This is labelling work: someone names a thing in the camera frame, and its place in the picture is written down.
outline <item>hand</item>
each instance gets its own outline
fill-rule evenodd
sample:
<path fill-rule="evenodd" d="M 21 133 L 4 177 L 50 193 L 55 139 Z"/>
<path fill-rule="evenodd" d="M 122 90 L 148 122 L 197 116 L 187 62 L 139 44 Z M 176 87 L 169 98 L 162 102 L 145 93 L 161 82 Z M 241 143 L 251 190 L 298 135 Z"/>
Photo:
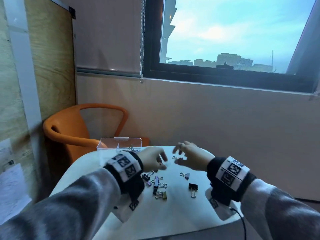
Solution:
<path fill-rule="evenodd" d="M 167 169 L 166 165 L 164 165 L 161 160 L 161 157 L 162 157 L 163 161 L 165 162 L 168 161 L 166 153 L 162 147 L 156 147 L 156 146 L 148 147 L 143 151 L 138 152 L 137 155 L 142 161 L 143 171 L 145 173 L 150 171 L 157 172 L 159 169 L 160 170 Z"/>
<path fill-rule="evenodd" d="M 207 171 L 209 162 L 214 159 L 214 156 L 195 144 L 185 141 L 184 143 L 179 142 L 178 145 L 173 149 L 173 154 L 179 150 L 179 155 L 184 152 L 187 160 L 178 159 L 174 163 L 186 166 L 196 171 Z"/>

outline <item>wooden panel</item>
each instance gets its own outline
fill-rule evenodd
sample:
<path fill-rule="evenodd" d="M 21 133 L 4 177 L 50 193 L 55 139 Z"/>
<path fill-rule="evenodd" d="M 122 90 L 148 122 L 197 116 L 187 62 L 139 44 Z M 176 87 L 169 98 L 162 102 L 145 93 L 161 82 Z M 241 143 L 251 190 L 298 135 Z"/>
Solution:
<path fill-rule="evenodd" d="M 42 120 L 76 104 L 72 18 L 51 0 L 25 0 Z"/>
<path fill-rule="evenodd" d="M 10 138 L 16 163 L 21 163 L 29 195 L 37 198 L 38 181 L 21 98 L 3 0 L 0 0 L 0 141 Z"/>

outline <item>window frame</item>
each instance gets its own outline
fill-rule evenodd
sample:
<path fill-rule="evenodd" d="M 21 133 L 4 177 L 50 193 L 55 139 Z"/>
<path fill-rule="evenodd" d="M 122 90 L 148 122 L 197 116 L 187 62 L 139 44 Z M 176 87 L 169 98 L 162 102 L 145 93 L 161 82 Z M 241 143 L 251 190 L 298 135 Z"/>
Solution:
<path fill-rule="evenodd" d="M 160 63 L 164 2 L 165 0 L 146 0 L 144 77 L 264 90 L 315 92 L 318 86 L 318 78 L 307 75 Z"/>

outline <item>black cable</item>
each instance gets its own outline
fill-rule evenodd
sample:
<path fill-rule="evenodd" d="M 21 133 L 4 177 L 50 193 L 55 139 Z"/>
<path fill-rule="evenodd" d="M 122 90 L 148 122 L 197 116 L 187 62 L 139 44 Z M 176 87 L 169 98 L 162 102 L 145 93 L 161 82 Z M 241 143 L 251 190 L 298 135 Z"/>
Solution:
<path fill-rule="evenodd" d="M 247 229 L 246 229 L 245 221 L 243 220 L 242 216 L 240 215 L 240 213 L 236 209 L 231 208 L 230 210 L 237 212 L 238 215 L 240 216 L 240 219 L 243 224 L 243 229 L 244 229 L 244 240 L 247 240 Z"/>

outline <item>white table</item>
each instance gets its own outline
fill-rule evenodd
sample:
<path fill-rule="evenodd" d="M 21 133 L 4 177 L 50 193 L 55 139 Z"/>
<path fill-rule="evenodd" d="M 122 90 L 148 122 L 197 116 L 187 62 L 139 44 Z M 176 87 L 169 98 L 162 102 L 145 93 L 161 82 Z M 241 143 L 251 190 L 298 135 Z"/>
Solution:
<path fill-rule="evenodd" d="M 131 218 L 122 224 L 111 213 L 95 235 L 94 240 L 160 238 L 218 227 L 239 219 L 237 214 L 226 221 L 218 218 L 205 196 L 205 191 L 210 187 L 206 173 L 174 164 L 173 148 L 173 146 L 163 147 L 169 159 L 165 163 L 167 169 L 155 174 L 163 177 L 162 183 L 168 184 L 167 189 L 160 189 L 167 192 L 168 199 L 166 201 L 155 199 L 152 195 L 153 187 L 146 186 L 143 201 Z M 100 167 L 96 151 L 80 157 L 62 176 L 51 195 L 61 192 L 81 176 Z M 180 173 L 190 173 L 189 181 L 180 176 Z M 189 183 L 198 185 L 199 189 L 195 199 L 191 198 Z"/>

